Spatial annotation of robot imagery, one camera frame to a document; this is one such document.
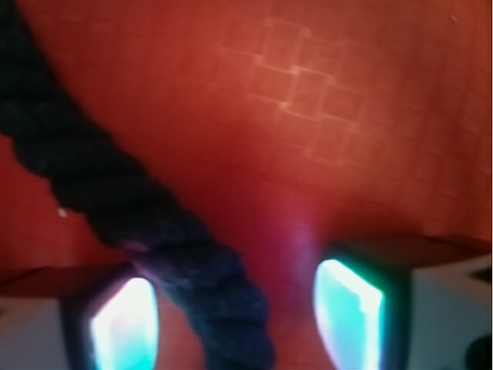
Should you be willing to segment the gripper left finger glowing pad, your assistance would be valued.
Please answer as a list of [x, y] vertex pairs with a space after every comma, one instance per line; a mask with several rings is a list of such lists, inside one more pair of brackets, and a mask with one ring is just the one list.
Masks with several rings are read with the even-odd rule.
[[130, 264], [1, 272], [3, 369], [154, 369], [159, 308]]

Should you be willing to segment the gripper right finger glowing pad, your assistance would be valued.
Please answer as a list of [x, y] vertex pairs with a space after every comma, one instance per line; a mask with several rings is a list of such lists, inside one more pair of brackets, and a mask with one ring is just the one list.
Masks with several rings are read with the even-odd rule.
[[340, 240], [314, 276], [336, 369], [490, 369], [491, 243], [470, 237]]

